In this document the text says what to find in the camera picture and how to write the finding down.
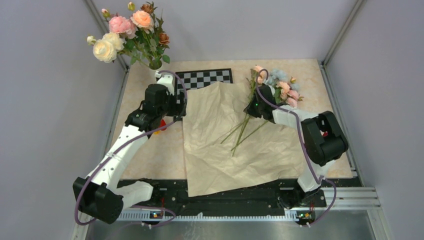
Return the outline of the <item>red yellow toy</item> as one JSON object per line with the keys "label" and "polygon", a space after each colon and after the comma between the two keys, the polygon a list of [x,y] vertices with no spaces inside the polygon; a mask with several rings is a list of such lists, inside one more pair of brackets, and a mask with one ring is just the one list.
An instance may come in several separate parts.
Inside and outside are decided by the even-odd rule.
{"label": "red yellow toy", "polygon": [[[166,125],[167,125],[166,121],[165,121],[164,119],[162,119],[162,120],[161,120],[161,122],[160,122],[159,128],[162,128],[162,127],[164,127],[164,126],[166,126]],[[166,129],[167,129],[167,128],[165,127],[164,129],[160,129],[160,130],[158,130],[158,131],[154,132],[153,134],[154,134],[154,135],[158,135],[158,134],[160,134],[161,132],[165,131]]]}

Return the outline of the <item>flower bunch in vase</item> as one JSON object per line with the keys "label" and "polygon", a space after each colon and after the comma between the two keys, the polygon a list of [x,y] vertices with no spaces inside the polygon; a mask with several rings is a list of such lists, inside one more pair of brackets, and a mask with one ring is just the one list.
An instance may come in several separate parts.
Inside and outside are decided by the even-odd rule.
{"label": "flower bunch in vase", "polygon": [[103,8],[101,16],[108,31],[99,39],[92,35],[86,38],[95,58],[112,63],[118,56],[127,56],[131,65],[138,62],[155,71],[164,63],[169,64],[171,58],[165,50],[170,48],[170,37],[163,28],[162,15],[155,13],[157,8],[153,1],[147,1],[140,7],[130,1],[127,4],[128,16]]}

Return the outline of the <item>orange paper bouquet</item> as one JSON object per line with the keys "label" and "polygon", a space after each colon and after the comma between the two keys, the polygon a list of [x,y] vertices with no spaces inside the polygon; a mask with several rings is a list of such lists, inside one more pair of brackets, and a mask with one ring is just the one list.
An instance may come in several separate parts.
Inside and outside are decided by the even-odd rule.
{"label": "orange paper bouquet", "polygon": [[[240,144],[235,154],[236,131],[248,105],[249,87],[244,83],[213,83],[188,91],[182,120],[183,147],[190,197],[252,187],[277,179],[298,178],[306,160],[297,131],[267,122]],[[253,118],[244,131],[251,133],[264,119]]]}

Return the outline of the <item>black white checkerboard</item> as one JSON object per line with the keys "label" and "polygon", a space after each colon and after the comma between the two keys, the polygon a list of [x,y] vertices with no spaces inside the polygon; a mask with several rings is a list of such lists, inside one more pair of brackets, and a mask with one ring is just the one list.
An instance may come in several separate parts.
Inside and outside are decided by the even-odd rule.
{"label": "black white checkerboard", "polygon": [[231,68],[179,71],[176,74],[183,81],[186,90],[204,88],[215,82],[234,82]]}

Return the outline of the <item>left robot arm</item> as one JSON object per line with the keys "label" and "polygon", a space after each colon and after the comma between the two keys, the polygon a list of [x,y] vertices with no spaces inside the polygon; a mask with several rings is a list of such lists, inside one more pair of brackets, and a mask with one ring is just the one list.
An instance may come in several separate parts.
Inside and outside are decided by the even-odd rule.
{"label": "left robot arm", "polygon": [[153,133],[173,125],[161,126],[164,117],[181,119],[186,112],[188,90],[177,92],[171,83],[154,83],[145,89],[144,100],[125,120],[110,150],[86,177],[78,177],[72,185],[75,196],[74,220],[86,226],[100,220],[114,223],[121,212],[140,202],[154,207],[160,193],[143,180],[119,187],[118,183],[136,152]]}

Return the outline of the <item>white ceramic vase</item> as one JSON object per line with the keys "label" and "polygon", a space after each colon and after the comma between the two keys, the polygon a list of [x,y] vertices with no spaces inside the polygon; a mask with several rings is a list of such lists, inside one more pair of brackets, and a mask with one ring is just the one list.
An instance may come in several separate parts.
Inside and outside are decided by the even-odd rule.
{"label": "white ceramic vase", "polygon": [[160,71],[162,71],[163,68],[164,68],[164,64],[163,63],[161,63],[161,65],[157,69],[150,68],[148,70],[147,79],[150,80],[150,81],[155,81],[156,82],[161,77],[160,75],[157,77],[157,73],[160,72]]}

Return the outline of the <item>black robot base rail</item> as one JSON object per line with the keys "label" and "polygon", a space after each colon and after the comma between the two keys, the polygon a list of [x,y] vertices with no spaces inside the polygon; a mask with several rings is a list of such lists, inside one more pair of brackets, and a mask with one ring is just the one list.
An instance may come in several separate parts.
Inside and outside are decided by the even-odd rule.
{"label": "black robot base rail", "polygon": [[152,196],[137,205],[162,207],[173,211],[179,217],[262,217],[283,216],[287,207],[305,208],[326,207],[324,192],[319,190],[308,199],[298,202],[294,189],[295,179],[278,179],[251,187],[223,192],[188,196],[188,182],[185,179],[149,179],[144,182],[153,186]]}

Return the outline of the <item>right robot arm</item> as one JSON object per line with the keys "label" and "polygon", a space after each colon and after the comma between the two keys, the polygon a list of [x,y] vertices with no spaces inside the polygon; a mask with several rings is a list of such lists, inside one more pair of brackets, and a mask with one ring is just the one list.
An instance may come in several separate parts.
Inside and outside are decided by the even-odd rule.
{"label": "right robot arm", "polygon": [[293,192],[293,200],[299,206],[307,206],[314,198],[313,191],[321,186],[332,164],[349,149],[349,143],[333,112],[313,113],[276,103],[274,93],[276,90],[268,85],[255,87],[244,112],[296,130],[307,168],[297,179],[299,189]]}

